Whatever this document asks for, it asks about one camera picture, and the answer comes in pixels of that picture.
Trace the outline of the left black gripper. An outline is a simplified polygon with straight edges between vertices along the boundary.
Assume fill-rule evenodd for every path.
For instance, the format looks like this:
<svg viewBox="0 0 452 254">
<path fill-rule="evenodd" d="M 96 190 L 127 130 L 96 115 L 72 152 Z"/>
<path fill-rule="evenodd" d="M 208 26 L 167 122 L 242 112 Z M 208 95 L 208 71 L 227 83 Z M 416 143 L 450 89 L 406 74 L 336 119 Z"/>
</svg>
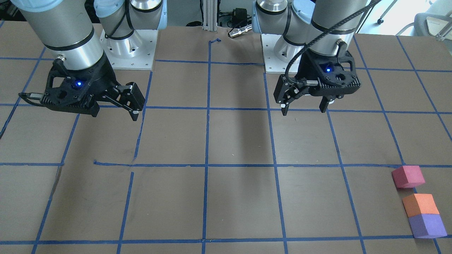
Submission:
<svg viewBox="0 0 452 254">
<path fill-rule="evenodd" d="M 276 103 L 281 105 L 282 115 L 286 116 L 289 104 L 306 95 L 307 90 L 312 96 L 323 96 L 319 109 L 321 113 L 325 113 L 329 106 L 328 96 L 339 96 L 339 87 L 329 85 L 325 78 L 330 73 L 334 74 L 335 64 L 337 57 L 324 56 L 308 49 L 301 57 L 295 82 L 290 82 L 284 74 L 280 74 L 273 96 Z M 307 79 L 320 81 L 320 84 L 307 88 Z"/>
</svg>

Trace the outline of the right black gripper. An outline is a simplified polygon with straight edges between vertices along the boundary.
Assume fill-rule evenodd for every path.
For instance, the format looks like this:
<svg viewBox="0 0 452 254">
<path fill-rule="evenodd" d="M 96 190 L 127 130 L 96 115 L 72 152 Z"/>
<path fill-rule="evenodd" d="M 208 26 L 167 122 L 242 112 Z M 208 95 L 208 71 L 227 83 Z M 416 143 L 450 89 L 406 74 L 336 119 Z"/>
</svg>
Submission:
<svg viewBox="0 0 452 254">
<path fill-rule="evenodd" d="M 137 121 L 139 112 L 144 108 L 145 98 L 136 82 L 119 85 L 105 53 L 91 67 L 68 71 L 74 80 L 83 82 L 81 92 L 69 92 L 69 102 L 78 102 L 85 95 L 94 95 L 95 99 L 124 108 L 131 119 Z"/>
</svg>

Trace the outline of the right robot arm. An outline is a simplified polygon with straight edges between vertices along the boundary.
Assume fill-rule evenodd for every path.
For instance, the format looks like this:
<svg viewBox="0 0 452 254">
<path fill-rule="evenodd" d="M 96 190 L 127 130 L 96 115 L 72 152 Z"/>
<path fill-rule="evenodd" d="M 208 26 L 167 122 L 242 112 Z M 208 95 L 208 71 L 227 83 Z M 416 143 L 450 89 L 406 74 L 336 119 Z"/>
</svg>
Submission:
<svg viewBox="0 0 452 254">
<path fill-rule="evenodd" d="M 137 121 L 145 98 L 138 85 L 117 82 L 84 8 L 75 0 L 13 0 L 55 57 L 43 93 L 19 93 L 25 102 L 53 111 L 96 117 L 99 101 L 124 108 Z"/>
</svg>

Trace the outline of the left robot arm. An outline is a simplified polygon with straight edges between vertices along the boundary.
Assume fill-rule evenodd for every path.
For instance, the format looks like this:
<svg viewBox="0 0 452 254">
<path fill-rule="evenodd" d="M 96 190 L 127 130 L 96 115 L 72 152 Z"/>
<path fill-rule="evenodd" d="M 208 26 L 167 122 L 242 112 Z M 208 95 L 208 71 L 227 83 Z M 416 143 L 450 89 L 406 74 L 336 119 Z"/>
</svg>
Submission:
<svg viewBox="0 0 452 254">
<path fill-rule="evenodd" d="M 349 43 L 361 16 L 373 4 L 365 0 L 256 0 L 253 31 L 276 34 L 276 53 L 284 54 L 284 74 L 273 92 L 281 112 L 302 96 L 321 97 L 320 111 L 345 95 L 355 93 L 361 83 Z"/>
</svg>

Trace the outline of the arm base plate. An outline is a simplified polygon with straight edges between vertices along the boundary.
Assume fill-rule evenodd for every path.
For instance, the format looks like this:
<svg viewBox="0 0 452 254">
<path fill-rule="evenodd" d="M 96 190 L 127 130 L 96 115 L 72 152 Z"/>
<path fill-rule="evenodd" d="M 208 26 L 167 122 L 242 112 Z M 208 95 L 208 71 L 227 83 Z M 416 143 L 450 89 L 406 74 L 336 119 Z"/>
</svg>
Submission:
<svg viewBox="0 0 452 254">
<path fill-rule="evenodd" d="M 100 43 L 114 70 L 151 71 L 158 32 L 135 30 L 129 38 L 113 40 L 105 38 L 105 31 L 102 31 Z"/>
<path fill-rule="evenodd" d="M 289 61 L 304 48 L 303 45 L 292 45 L 282 35 L 262 34 L 262 51 L 265 72 L 270 74 L 284 74 Z"/>
</svg>

